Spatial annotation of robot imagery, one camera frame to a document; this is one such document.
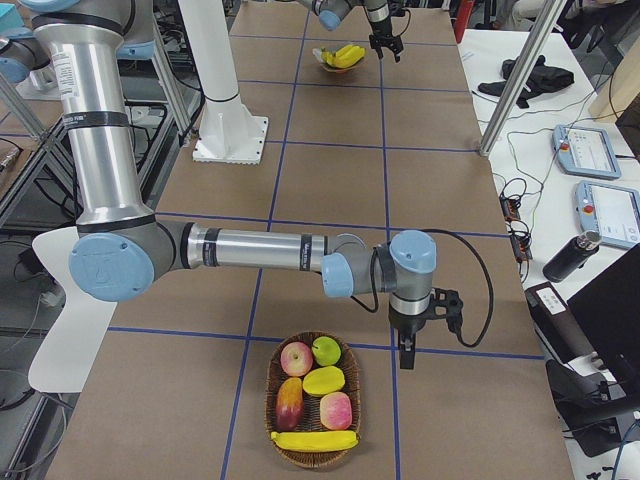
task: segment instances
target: banana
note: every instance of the banana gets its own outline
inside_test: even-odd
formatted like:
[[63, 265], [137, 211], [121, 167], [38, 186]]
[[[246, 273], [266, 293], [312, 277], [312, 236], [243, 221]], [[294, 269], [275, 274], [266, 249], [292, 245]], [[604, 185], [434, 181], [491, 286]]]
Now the banana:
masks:
[[349, 68], [364, 58], [366, 50], [359, 45], [345, 45], [337, 52], [322, 50], [322, 59], [334, 68]]
[[331, 432], [271, 432], [271, 440], [283, 450], [293, 452], [337, 452], [358, 444], [358, 435], [351, 430]]

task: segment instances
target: table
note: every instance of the table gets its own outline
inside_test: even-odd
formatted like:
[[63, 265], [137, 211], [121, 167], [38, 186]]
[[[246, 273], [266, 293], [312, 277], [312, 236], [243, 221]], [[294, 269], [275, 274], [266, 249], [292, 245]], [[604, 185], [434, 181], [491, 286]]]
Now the table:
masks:
[[[467, 31], [460, 45], [460, 55], [469, 88], [477, 91], [479, 83], [499, 81], [502, 61], [507, 58], [515, 58], [519, 54], [526, 36], [526, 33], [521, 32]], [[521, 118], [513, 118], [507, 122], [489, 157], [493, 171], [503, 175], [506, 179], [523, 176], [521, 172], [516, 170], [515, 160], [509, 152], [508, 132], [535, 132], [543, 128], [553, 128], [557, 124], [571, 124], [577, 119], [587, 119], [589, 118], [588, 107], [596, 98], [596, 95], [592, 94], [593, 87], [589, 80], [559, 34], [550, 36], [542, 53], [547, 59], [547, 65], [566, 68], [574, 72], [575, 83], [561, 92], [542, 95], [530, 100], [529, 112], [541, 111], [541, 113], [527, 113]], [[489, 120], [495, 104], [474, 96], [474, 107], [480, 128], [484, 128], [486, 122], [483, 120]], [[516, 107], [511, 117], [520, 116], [525, 112], [528, 111]], [[615, 125], [593, 120], [580, 120], [576, 124], [606, 129], [616, 155], [632, 155]], [[533, 259], [530, 262], [529, 275], [524, 282], [524, 288], [528, 288], [547, 281], [542, 275], [542, 267], [570, 238], [580, 233], [573, 198], [575, 186], [583, 178], [565, 175], [557, 163], [552, 164], [554, 155], [550, 131], [542, 131], [536, 135], [512, 135], [512, 142], [522, 170], [538, 179], [543, 179], [548, 173], [542, 199], [537, 208], [536, 198], [525, 197], [520, 210], [522, 219], [533, 227], [533, 242], [531, 244]], [[619, 159], [619, 163], [622, 168], [622, 177], [612, 183], [640, 189], [640, 165], [638, 162], [635, 159]], [[529, 180], [529, 191], [535, 192], [538, 186], [529, 178], [527, 180]], [[496, 181], [498, 191], [502, 189], [502, 185], [503, 182]], [[601, 246], [598, 254], [590, 258], [584, 268], [572, 273], [563, 282], [554, 284], [554, 287], [563, 298], [569, 299], [592, 278], [620, 258], [623, 253], [624, 250], [621, 249]], [[589, 365], [589, 362], [584, 358], [576, 359], [571, 365], [583, 375], [595, 372], [593, 366]], [[585, 475], [594, 471], [602, 473], [601, 467], [613, 465], [616, 454], [613, 451], [590, 459], [585, 457], [574, 441], [567, 441], [567, 449], [571, 456], [576, 479], [585, 478]], [[618, 478], [634, 478], [632, 473], [640, 471], [640, 445], [638, 442], [628, 445], [624, 452]]]
[[[223, 228], [351, 231], [369, 245], [405, 228], [461, 232], [496, 289], [481, 346], [462, 349], [433, 323], [418, 334], [415, 370], [401, 371], [385, 312], [324, 298], [316, 275], [172, 272], [117, 307], [47, 478], [571, 475], [517, 272], [505, 260], [490, 165], [474, 153], [480, 132], [449, 16], [416, 10], [412, 25], [399, 64], [369, 52], [359, 69], [337, 76], [310, 50], [365, 45], [363, 15], [330, 34], [298, 5], [244, 3], [231, 41], [244, 103], [270, 117], [263, 159], [194, 163], [192, 143], [158, 215]], [[460, 291], [471, 339], [487, 308], [482, 274], [457, 243], [436, 241], [435, 283]], [[362, 443], [321, 472], [279, 457], [263, 422], [271, 354], [308, 330], [347, 341], [361, 368]]]

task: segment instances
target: black cylinder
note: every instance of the black cylinder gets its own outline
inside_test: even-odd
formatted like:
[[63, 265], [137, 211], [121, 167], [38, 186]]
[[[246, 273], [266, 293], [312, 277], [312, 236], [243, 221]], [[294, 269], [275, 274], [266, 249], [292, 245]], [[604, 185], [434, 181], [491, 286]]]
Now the black cylinder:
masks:
[[587, 259], [599, 250], [600, 234], [586, 231], [572, 238], [549, 260], [542, 269], [544, 276], [551, 282], [561, 282], [577, 268], [581, 268]]

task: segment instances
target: fruit basket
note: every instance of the fruit basket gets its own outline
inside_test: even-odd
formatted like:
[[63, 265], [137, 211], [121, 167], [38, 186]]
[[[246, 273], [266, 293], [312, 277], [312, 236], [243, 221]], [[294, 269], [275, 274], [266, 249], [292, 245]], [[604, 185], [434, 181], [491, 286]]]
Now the fruit basket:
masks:
[[[342, 351], [342, 356], [336, 367], [342, 370], [345, 377], [345, 384], [342, 388], [342, 392], [349, 396], [351, 400], [352, 408], [352, 422], [348, 427], [348, 430], [356, 432], [360, 431], [360, 381], [358, 379], [358, 364], [356, 362], [355, 355], [349, 346], [344, 343], [340, 338], [324, 333], [324, 332], [303, 332], [297, 335], [291, 336], [284, 340], [273, 353], [271, 362], [269, 363], [269, 371], [267, 374], [267, 388], [265, 398], [265, 425], [267, 434], [271, 437], [272, 432], [277, 432], [276, 428], [276, 400], [278, 396], [278, 390], [284, 381], [289, 378], [280, 365], [280, 354], [282, 349], [292, 342], [302, 342], [308, 346], [313, 344], [313, 341], [321, 336], [327, 336], [333, 338]], [[321, 432], [328, 431], [320, 422], [320, 398], [313, 397], [303, 393], [304, 409], [302, 419], [296, 427], [296, 432]], [[284, 458], [289, 460], [303, 468], [319, 468], [333, 464], [337, 460], [344, 457], [349, 450], [340, 450], [335, 452], [295, 452], [290, 450], [284, 450], [278, 447], [274, 442], [274, 448]]]

